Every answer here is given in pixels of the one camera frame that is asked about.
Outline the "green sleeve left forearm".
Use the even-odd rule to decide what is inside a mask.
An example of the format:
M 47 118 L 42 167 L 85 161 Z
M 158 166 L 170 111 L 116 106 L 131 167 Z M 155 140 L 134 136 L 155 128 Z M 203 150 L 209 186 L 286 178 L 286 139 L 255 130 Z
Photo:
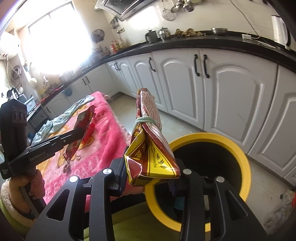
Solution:
M 33 226 L 35 219 L 29 219 L 20 214 L 10 200 L 9 182 L 6 181 L 1 186 L 1 211 L 4 217 L 18 234 L 26 236 Z

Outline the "left hand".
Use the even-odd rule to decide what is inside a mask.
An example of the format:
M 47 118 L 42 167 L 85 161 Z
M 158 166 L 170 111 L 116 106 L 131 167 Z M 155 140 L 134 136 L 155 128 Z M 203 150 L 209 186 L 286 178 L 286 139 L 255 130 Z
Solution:
M 31 211 L 29 197 L 37 200 L 45 195 L 42 173 L 37 169 L 34 176 L 12 177 L 9 181 L 9 191 L 10 200 L 15 209 L 21 214 L 29 214 Z

